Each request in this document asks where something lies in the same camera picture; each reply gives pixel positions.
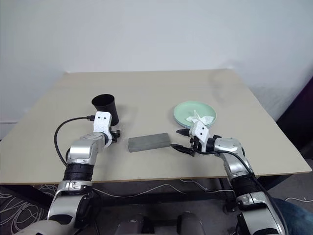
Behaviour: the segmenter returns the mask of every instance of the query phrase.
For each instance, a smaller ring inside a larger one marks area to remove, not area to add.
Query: black cup
[[[92,99],[91,103],[101,112],[109,112],[112,115],[111,126],[118,124],[118,115],[114,96],[111,94],[101,94]]]

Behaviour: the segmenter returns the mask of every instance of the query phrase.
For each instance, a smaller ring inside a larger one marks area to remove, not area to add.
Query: black cable
[[[250,173],[253,174],[253,172],[251,171],[251,169],[245,164],[244,160],[242,160],[237,154],[233,153],[233,152],[229,152],[229,151],[224,151],[224,150],[216,150],[216,151],[212,151],[212,152],[201,152],[196,150],[197,153],[200,153],[202,155],[211,155],[211,154],[216,154],[216,153],[228,153],[230,155],[235,156],[241,163],[242,165],[244,165],[244,167],[246,168],[246,170]]]
[[[245,150],[244,150],[243,147],[241,147],[241,150],[242,150],[242,152],[243,152],[243,155],[246,156],[246,152],[245,152]]]
[[[55,150],[57,151],[57,154],[58,154],[60,160],[62,161],[62,163],[63,163],[65,166],[67,165],[67,163],[66,163],[66,161],[64,160],[64,158],[63,158],[63,156],[62,156],[62,154],[61,154],[61,152],[60,152],[60,150],[59,150],[58,143],[57,143],[58,132],[59,132],[59,130],[61,129],[61,127],[62,127],[64,124],[66,124],[66,123],[68,123],[68,122],[70,122],[70,121],[79,120],[79,119],[88,119],[88,117],[78,117],[78,118],[76,117],[76,118],[71,118],[71,119],[69,119],[69,120],[66,120],[66,121],[62,122],[62,123],[58,126],[58,128],[55,130],[55,133],[54,133],[54,138],[53,138],[53,140],[54,140]]]
[[[70,151],[70,148],[68,148],[67,153],[65,154],[65,160],[66,160],[66,162],[67,162],[67,159],[68,159],[69,151]]]
[[[276,203],[273,201],[271,195],[268,193],[268,191],[261,185],[261,183],[255,178],[254,176],[254,173],[251,171],[251,169],[245,164],[245,162],[235,153],[233,152],[229,152],[229,151],[223,151],[223,150],[217,150],[217,151],[212,151],[212,152],[201,152],[201,151],[197,151],[198,153],[200,154],[203,154],[203,155],[210,155],[210,154],[216,154],[216,153],[228,153],[230,155],[233,155],[235,156],[243,165],[244,167],[246,168],[246,170],[252,175],[252,178],[254,180],[254,182],[260,187],[260,189],[265,193],[265,195],[268,197],[269,201],[271,202],[271,204],[273,205],[274,207],[274,210],[276,211],[276,213],[278,214],[278,216],[280,217],[282,223],[283,223],[283,226],[284,226],[284,229],[285,229],[285,233],[286,235],[289,234],[288,232],[288,227],[287,227],[287,224],[286,224],[286,221],[281,213],[281,211],[279,210],[278,206],[276,205]]]

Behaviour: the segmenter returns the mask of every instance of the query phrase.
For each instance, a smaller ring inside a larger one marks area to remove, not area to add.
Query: jeans
[[[313,213],[281,199],[274,201],[286,221],[289,235],[313,235]]]

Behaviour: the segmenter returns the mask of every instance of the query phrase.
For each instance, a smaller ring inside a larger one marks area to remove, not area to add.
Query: white cable
[[[211,191],[211,190],[208,190],[206,187],[202,186],[200,183],[198,183],[197,181],[191,179],[191,181],[186,181],[186,180],[182,180],[182,179],[179,179],[180,181],[182,182],[185,182],[185,183],[194,183],[196,184],[198,187],[200,187],[203,191],[207,192],[207,191]]]
[[[51,191],[55,192],[57,187],[55,185],[41,185],[40,189],[46,189],[46,190],[51,190]],[[48,194],[52,197],[54,196],[53,193],[48,192],[48,191],[44,191],[44,193]],[[11,198],[12,196],[9,194],[0,193],[0,197],[1,198]],[[19,201],[16,204],[12,205],[12,203],[15,199],[16,199],[16,197],[12,197],[12,199],[10,199],[10,201],[5,205],[3,210],[0,211],[0,214],[1,214],[1,213],[11,211],[11,210],[15,210],[15,212],[11,216],[9,216],[8,218],[6,218],[3,221],[0,221],[0,226],[2,226],[2,225],[6,224],[12,220],[12,223],[11,223],[11,233],[12,234],[16,231],[21,230],[21,228],[19,228],[19,226],[18,226],[19,224],[22,224],[22,223],[24,223],[30,219],[33,219],[29,222],[29,224],[32,224],[32,223],[42,219],[42,217],[44,216],[44,213],[45,213],[45,211],[43,209],[41,209],[41,208],[39,209],[37,206],[34,206],[34,205],[27,203],[27,202],[24,202],[24,201]],[[25,216],[24,216],[24,220],[19,221],[19,217],[23,212],[29,213],[30,216],[27,218],[25,218]]]
[[[136,194],[136,195],[132,195],[132,196],[117,196],[117,195],[109,194],[109,193],[107,193],[107,192],[103,192],[103,191],[98,190],[98,189],[96,189],[96,188],[93,188],[93,189],[96,190],[96,191],[98,191],[98,192],[100,192],[100,193],[103,193],[103,194],[105,194],[105,195],[107,195],[107,196],[110,196],[110,197],[122,197],[122,198],[127,198],[127,197],[137,197],[137,196],[140,196],[140,195],[142,195],[142,194],[151,192],[151,191],[153,191],[153,190],[155,190],[155,189],[157,189],[157,188],[163,187],[163,186],[170,186],[172,189],[176,190],[177,192],[182,193],[182,194],[186,194],[185,192],[182,192],[182,191],[178,190],[177,188],[175,188],[174,186],[169,185],[169,184],[159,185],[159,186],[157,186],[157,187],[155,187],[155,188],[152,188],[152,189],[150,189],[150,190],[147,190],[147,191],[144,191],[144,192],[138,193],[138,194]]]
[[[235,191],[231,190],[231,189],[221,189],[221,190],[217,190],[217,191],[213,191],[213,192],[206,192],[206,193],[216,193],[216,192],[233,192],[234,196],[236,197]]]
[[[0,198],[2,199],[6,199],[6,198],[10,198],[12,197],[12,195],[8,194],[8,193],[2,193],[0,192]]]
[[[286,198],[285,201],[288,201],[288,200],[296,200],[296,201],[299,201],[299,202],[313,202],[313,200],[301,200],[301,199],[298,199],[298,198],[294,198],[294,197],[289,197],[289,198]]]

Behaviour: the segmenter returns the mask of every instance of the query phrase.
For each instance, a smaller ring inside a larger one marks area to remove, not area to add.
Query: wire bundle
[[[54,196],[56,189],[57,187],[55,185],[41,185],[39,188],[39,190],[42,190],[43,193],[52,197]],[[5,199],[5,201],[0,205],[0,207],[5,205],[0,211],[0,216],[4,218],[5,216],[3,215],[13,212],[12,215],[0,222],[0,226],[3,226],[11,221],[11,234],[22,230],[36,221],[46,219],[46,211],[42,208],[20,200],[16,202],[18,198],[7,193],[0,192],[0,198]]]

